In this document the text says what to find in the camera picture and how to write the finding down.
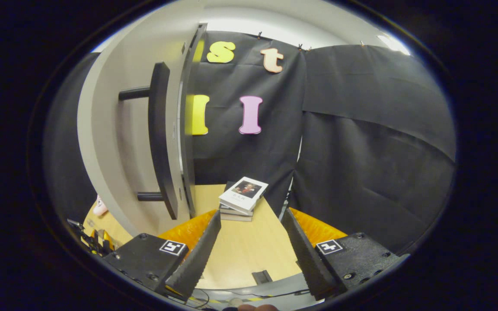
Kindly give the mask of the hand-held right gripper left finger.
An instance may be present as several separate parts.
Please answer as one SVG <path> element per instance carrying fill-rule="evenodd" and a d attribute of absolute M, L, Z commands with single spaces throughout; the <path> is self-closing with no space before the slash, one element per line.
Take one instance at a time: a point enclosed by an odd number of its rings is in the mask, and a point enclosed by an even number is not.
<path fill-rule="evenodd" d="M 103 259 L 158 295 L 187 301 L 220 230 L 220 212 L 211 210 L 158 236 L 141 233 Z"/>

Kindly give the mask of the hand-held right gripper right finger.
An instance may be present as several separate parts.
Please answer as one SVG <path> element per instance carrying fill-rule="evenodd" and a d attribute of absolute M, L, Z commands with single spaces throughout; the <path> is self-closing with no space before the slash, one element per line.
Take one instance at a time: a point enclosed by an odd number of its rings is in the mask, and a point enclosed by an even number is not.
<path fill-rule="evenodd" d="M 410 256 L 388 250 L 366 233 L 344 234 L 290 207 L 285 209 L 281 224 L 316 300 L 361 295 L 393 278 Z"/>

